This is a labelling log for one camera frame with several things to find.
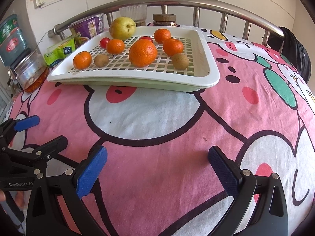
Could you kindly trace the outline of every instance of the blue gripper pad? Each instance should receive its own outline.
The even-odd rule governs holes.
[[[107,150],[104,146],[97,146],[89,156],[89,164],[81,172],[77,179],[76,193],[81,199],[90,193],[98,175],[107,161]]]
[[[208,160],[228,196],[237,197],[239,179],[234,175],[232,169],[227,164],[229,161],[228,158],[218,146],[209,149]]]
[[[14,130],[21,132],[23,130],[27,130],[31,127],[34,127],[38,125],[40,122],[40,119],[37,115],[33,115],[31,117],[27,117],[22,120],[18,120],[14,126]]]

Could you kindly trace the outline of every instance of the tangerine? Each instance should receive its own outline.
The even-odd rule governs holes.
[[[174,56],[183,52],[184,45],[180,40],[170,38],[164,41],[163,50],[168,56]]]
[[[120,54],[125,49],[125,44],[122,40],[113,39],[106,45],[106,50],[110,54]]]
[[[147,39],[136,41],[129,50],[129,60],[137,67],[150,65],[157,55],[158,50],[155,45]]]
[[[154,39],[157,43],[162,44],[166,39],[171,38],[171,32],[168,29],[158,29],[154,32]]]
[[[83,70],[92,63],[92,55],[89,52],[80,52],[73,58],[73,66],[76,69]]]

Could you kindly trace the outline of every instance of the kiwi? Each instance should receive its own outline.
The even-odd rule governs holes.
[[[94,64],[97,67],[103,67],[106,66],[109,62],[109,57],[105,54],[99,54],[94,59]]]
[[[172,56],[172,64],[177,70],[185,70],[189,66],[189,59],[185,54],[177,53]]]

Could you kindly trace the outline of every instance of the pink bedsheet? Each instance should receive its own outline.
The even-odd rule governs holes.
[[[311,208],[315,99],[308,86],[278,52],[199,30],[221,75],[212,88],[183,93],[46,81],[31,95],[21,93],[7,114],[40,117],[12,148],[29,152],[59,135],[68,138],[60,153],[66,164],[49,161],[48,176],[75,167],[95,144],[107,148],[93,193],[83,198],[107,235],[208,235],[233,200],[207,161],[213,145],[242,169],[280,175],[289,234]]]

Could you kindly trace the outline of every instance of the metal bed frame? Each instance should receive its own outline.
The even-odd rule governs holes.
[[[87,10],[81,14],[74,16],[73,18],[66,20],[61,24],[56,25],[48,32],[48,37],[52,38],[55,35],[59,35],[61,39],[64,40],[65,36],[62,31],[66,30],[68,26],[70,26],[73,22],[100,13],[106,14],[108,25],[110,26],[113,22],[113,12],[119,11],[119,9],[123,7],[141,4],[146,4],[147,6],[161,6],[162,13],[168,12],[168,6],[193,7],[193,26],[195,27],[199,27],[200,9],[221,12],[222,17],[219,29],[221,33],[225,33],[227,19],[229,15],[240,18],[246,21],[243,32],[243,39],[245,40],[248,39],[251,24],[265,29],[265,34],[262,41],[262,44],[264,46],[267,46],[270,33],[279,36],[282,40],[284,38],[283,31],[271,22],[265,20],[264,18],[235,5],[217,0],[118,0]],[[280,53],[282,52],[282,48],[283,42],[279,50]]]

